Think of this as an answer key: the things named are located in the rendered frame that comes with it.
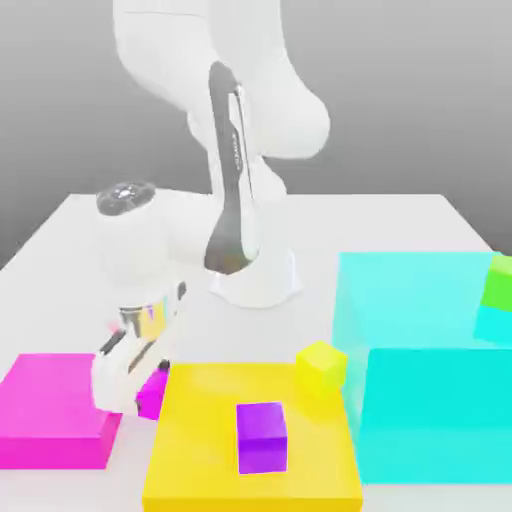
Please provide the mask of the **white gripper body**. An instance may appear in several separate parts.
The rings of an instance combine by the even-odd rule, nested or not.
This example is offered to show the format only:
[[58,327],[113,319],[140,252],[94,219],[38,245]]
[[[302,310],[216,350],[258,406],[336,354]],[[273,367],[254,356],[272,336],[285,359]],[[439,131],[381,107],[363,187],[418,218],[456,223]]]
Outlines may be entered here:
[[137,338],[134,332],[114,332],[92,363],[95,406],[103,411],[138,416],[137,393],[157,368],[169,374],[170,354],[166,336],[148,341]]

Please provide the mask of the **small magenta cube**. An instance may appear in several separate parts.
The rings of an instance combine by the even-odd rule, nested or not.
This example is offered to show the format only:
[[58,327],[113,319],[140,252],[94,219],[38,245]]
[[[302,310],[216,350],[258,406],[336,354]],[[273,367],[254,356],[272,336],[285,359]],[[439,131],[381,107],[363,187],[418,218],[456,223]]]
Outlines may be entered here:
[[150,420],[158,420],[168,371],[157,368],[136,395],[138,416]]

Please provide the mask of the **small purple cube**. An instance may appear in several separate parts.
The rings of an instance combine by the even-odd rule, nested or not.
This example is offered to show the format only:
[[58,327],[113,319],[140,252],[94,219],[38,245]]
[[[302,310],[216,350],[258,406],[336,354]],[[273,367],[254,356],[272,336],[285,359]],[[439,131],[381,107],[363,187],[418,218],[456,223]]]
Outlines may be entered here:
[[236,405],[240,474],[286,472],[288,432],[281,402]]

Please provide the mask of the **small yellow cube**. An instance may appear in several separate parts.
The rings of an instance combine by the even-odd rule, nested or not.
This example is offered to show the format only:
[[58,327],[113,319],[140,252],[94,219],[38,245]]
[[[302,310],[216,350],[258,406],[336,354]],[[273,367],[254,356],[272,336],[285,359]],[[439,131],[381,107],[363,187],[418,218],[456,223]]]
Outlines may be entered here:
[[345,353],[324,341],[317,341],[296,354],[297,379],[310,394],[323,399],[341,391],[347,363]]

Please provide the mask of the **small cyan cube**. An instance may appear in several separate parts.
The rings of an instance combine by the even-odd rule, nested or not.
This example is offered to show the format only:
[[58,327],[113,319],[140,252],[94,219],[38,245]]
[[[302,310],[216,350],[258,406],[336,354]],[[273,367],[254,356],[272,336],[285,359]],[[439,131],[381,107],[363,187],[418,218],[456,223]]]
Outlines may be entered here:
[[512,312],[480,306],[474,337],[496,344],[512,345]]

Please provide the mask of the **small green cube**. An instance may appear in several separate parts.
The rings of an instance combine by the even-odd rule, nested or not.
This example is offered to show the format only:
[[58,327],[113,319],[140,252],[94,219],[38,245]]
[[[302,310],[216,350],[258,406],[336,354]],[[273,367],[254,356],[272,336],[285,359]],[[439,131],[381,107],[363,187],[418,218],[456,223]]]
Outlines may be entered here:
[[512,256],[495,254],[486,276],[481,304],[512,312]]

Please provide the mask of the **large magenta box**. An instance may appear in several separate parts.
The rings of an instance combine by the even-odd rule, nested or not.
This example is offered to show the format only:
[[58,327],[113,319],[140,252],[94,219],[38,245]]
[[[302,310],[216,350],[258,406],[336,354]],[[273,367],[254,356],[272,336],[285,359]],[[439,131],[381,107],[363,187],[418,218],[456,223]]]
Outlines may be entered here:
[[21,354],[0,381],[0,469],[103,470],[121,416],[97,409],[94,356]]

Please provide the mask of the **large yellow box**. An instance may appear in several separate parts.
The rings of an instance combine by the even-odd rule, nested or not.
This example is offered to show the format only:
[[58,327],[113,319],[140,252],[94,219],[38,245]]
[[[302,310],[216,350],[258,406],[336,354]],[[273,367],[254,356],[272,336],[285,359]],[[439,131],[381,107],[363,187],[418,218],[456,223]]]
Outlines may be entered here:
[[[279,402],[284,472],[238,471],[236,406]],[[157,422],[143,512],[362,512],[343,399],[318,401],[292,363],[176,364]]]

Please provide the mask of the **large cyan box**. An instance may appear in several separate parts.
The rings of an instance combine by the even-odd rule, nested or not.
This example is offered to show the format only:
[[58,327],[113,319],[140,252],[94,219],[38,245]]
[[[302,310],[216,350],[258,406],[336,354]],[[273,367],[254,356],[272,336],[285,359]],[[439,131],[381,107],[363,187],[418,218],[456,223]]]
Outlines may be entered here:
[[332,342],[366,484],[512,484],[512,345],[474,337],[495,252],[344,252]]

